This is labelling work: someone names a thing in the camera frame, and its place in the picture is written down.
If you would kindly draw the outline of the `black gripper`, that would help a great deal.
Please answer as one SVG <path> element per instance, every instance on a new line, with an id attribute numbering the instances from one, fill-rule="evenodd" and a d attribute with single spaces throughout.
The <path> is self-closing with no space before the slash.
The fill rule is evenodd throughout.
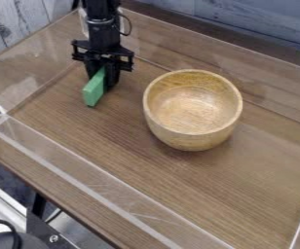
<path id="1" fill-rule="evenodd" d="M 110 89 L 119 82 L 120 70 L 132 69 L 134 52 L 120 44 L 119 22 L 114 18 L 89 19 L 87 27 L 88 39 L 72 40 L 72 59 L 83 62 L 88 78 L 104 67 Z"/>

